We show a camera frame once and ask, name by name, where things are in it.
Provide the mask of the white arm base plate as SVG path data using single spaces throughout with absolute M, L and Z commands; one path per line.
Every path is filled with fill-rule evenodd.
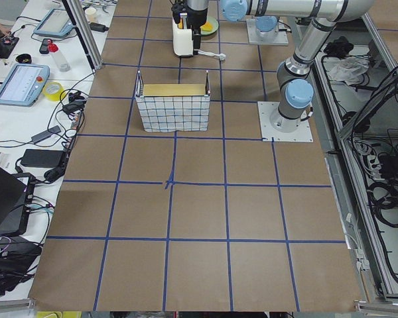
M 264 142 L 313 142 L 312 132 L 304 110 L 299 119 L 286 119 L 279 114 L 279 102 L 257 103 L 261 139 Z

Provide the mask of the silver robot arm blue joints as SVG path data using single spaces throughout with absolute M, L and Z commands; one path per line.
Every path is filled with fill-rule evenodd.
M 233 22 L 246 15 L 311 18 L 295 52 L 277 70 L 281 93 L 279 114 L 293 120 L 299 119 L 312 101 L 314 89 L 306 78 L 336 24 L 361 17 L 373 1 L 221 1 L 220 5 L 225 19 Z

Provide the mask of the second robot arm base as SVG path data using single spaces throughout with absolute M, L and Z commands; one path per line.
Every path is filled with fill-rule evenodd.
M 247 35 L 250 44 L 287 46 L 289 44 L 287 31 L 279 17 L 262 16 L 246 20 Z

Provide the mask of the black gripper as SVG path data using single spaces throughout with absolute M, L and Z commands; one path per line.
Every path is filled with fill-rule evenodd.
M 176 24 L 181 21 L 180 14 L 187 14 L 187 28 L 199 30 L 207 21 L 208 0 L 174 1 L 171 7 Z

